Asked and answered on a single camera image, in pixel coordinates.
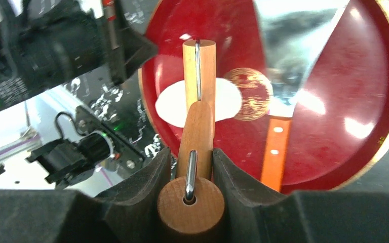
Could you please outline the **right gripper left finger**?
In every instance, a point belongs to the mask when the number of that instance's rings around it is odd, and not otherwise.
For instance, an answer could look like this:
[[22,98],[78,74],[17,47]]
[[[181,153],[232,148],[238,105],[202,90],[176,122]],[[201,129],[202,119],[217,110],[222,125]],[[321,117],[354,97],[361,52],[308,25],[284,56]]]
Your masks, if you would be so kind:
[[99,193],[98,242],[156,242],[157,200],[170,181],[172,154],[162,149],[128,179]]

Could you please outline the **wooden double-ended pastry roller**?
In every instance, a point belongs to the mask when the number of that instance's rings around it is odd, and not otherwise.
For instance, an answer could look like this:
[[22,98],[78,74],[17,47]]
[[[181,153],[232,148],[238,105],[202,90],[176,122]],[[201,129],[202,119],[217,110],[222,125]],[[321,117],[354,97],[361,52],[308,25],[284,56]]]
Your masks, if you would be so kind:
[[225,203],[212,182],[215,129],[216,43],[183,43],[187,116],[176,177],[163,187],[157,210],[166,242],[219,242]]

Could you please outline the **red round lacquer plate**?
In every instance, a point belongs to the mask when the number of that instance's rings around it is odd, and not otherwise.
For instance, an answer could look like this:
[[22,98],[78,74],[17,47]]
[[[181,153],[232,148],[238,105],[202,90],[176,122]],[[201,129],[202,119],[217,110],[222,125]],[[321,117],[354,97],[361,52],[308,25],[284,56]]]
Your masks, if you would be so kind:
[[[215,125],[214,145],[260,180],[272,96],[254,1],[160,1],[146,29],[158,54],[139,70],[147,114],[178,154],[182,129],[156,112],[159,94],[184,79],[184,41],[216,43],[216,73],[242,107]],[[281,192],[329,190],[364,175],[389,149],[389,1],[348,1],[303,87],[290,128]]]

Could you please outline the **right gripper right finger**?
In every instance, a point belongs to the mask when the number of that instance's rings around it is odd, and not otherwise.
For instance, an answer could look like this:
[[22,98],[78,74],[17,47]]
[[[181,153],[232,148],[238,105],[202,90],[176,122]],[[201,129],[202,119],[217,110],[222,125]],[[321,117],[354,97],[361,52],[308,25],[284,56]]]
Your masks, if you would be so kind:
[[213,180],[226,204],[230,242],[292,242],[292,198],[263,185],[220,148],[213,149]]

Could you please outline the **white dough lump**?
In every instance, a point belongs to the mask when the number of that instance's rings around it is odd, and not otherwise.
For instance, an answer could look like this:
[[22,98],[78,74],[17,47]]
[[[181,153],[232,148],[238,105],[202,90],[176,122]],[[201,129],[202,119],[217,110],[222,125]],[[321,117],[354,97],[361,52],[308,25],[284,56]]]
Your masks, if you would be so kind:
[[[215,121],[236,116],[242,107],[242,94],[238,87],[225,78],[216,78]],[[165,88],[158,96],[155,109],[165,122],[182,128],[187,116],[185,81],[178,81]]]

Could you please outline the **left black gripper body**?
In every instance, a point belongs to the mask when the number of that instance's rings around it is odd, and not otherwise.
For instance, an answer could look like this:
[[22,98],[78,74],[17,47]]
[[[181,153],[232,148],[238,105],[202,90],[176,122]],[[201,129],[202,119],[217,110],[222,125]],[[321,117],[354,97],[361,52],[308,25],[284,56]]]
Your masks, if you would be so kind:
[[121,1],[102,1],[100,18],[79,1],[60,1],[36,19],[30,1],[21,5],[16,15],[0,1],[0,111],[104,64],[118,86],[158,53],[131,28]]

